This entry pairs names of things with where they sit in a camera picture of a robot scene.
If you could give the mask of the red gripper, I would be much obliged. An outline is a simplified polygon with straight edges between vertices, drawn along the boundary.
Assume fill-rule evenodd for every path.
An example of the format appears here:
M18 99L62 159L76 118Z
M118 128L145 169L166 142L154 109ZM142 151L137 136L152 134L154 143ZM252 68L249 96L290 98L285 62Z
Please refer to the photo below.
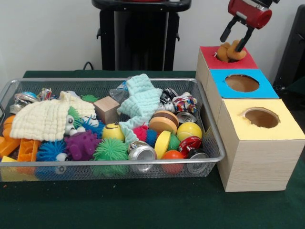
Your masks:
M221 35L221 42L226 42L232 27L238 21L248 28L245 36L236 46L236 52L241 52L250 39L254 29L263 28L272 16L272 11L267 6L254 0L231 0L228 4L228 12L233 15L233 18Z

